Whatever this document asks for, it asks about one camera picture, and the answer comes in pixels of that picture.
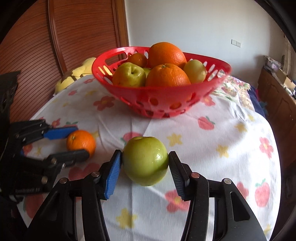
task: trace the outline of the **yellow plush toy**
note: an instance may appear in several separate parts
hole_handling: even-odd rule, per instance
[[[74,81],[80,79],[83,76],[92,74],[91,67],[96,58],[86,59],[81,66],[74,70],[68,71],[64,76],[57,82],[55,87],[55,94],[61,92],[63,89],[67,88]]]

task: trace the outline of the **fruit basket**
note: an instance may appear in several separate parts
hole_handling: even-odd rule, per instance
[[[126,54],[128,57],[136,52],[148,56],[148,51],[149,47],[122,47],[109,50],[94,61],[92,72],[111,94],[140,115],[149,118],[170,118],[185,113],[191,106],[214,91],[231,72],[231,66],[222,60],[184,53],[187,61],[197,59],[204,63],[208,72],[204,82],[177,87],[139,88],[112,84],[112,75],[118,66],[126,62],[127,58],[111,65],[106,63],[107,59],[120,54]]]

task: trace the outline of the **small orange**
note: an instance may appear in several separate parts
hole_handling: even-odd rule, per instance
[[[145,86],[182,86],[190,85],[186,73],[174,64],[160,64],[154,67],[147,76]]]
[[[93,136],[83,130],[77,130],[72,132],[67,138],[68,150],[85,149],[89,153],[89,157],[92,157],[96,149],[96,141]]]
[[[126,61],[140,66],[141,68],[144,68],[147,65],[147,58],[141,53],[134,53],[133,55],[129,56]]]
[[[160,42],[154,44],[148,52],[148,65],[151,68],[160,64],[174,64],[183,69],[186,62],[183,52],[171,43]]]

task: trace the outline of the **floral tablecloth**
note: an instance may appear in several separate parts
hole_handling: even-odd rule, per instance
[[[79,79],[33,117],[46,119],[54,127],[76,125],[96,138],[95,155],[83,164],[63,169],[56,181],[62,177],[83,178],[110,160],[115,149],[123,149],[130,138],[154,136],[168,151],[175,150],[182,162],[207,179],[232,179],[269,239],[281,192],[276,143],[268,122],[251,107],[245,108],[246,102],[232,91],[231,81],[185,114],[151,120],[135,114],[116,100],[93,76]],[[25,146],[24,153],[43,159],[66,150],[65,142],[42,139]],[[27,225],[46,195],[27,196],[18,204]],[[177,241],[183,232],[189,202],[177,195],[169,171],[163,180],[151,187],[132,183],[121,171],[114,194],[102,206],[110,240]],[[78,237],[84,240],[81,215],[81,200],[77,199]],[[207,240],[212,240],[213,221],[211,199]]]

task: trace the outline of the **metal pin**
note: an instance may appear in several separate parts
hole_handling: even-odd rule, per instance
[[[53,157],[51,160],[51,163],[55,165],[57,163],[57,159],[55,157]]]
[[[43,185],[45,185],[45,184],[47,183],[47,181],[48,181],[48,177],[47,177],[47,176],[43,176],[43,177],[41,178],[41,183],[42,183]]]
[[[193,177],[193,178],[199,178],[200,175],[197,172],[193,172],[193,173],[191,173],[191,177]]]
[[[226,184],[231,184],[231,180],[230,180],[229,178],[225,178],[225,179],[224,179],[224,182],[225,182]]]
[[[66,183],[67,181],[68,181],[68,179],[65,178],[65,177],[62,177],[62,178],[59,180],[59,182],[60,182],[61,184],[64,184],[64,183]]]
[[[91,175],[93,177],[98,177],[100,175],[100,173],[98,171],[94,171],[94,172],[91,173]]]

